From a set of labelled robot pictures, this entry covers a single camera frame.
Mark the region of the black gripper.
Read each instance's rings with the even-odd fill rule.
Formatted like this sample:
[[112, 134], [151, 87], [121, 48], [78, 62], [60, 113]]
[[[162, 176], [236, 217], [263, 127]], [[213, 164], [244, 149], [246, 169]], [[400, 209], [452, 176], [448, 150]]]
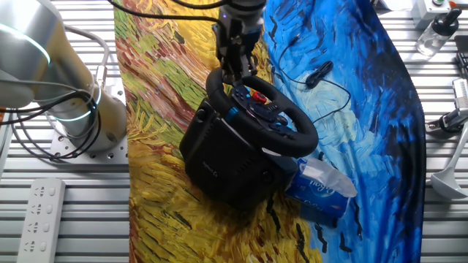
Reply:
[[252, 62], [252, 51], [260, 38], [263, 19], [255, 16], [219, 15], [220, 23], [214, 26], [216, 57], [222, 69], [222, 82], [233, 84], [237, 77], [232, 66], [241, 66], [241, 78], [255, 76], [257, 68]]

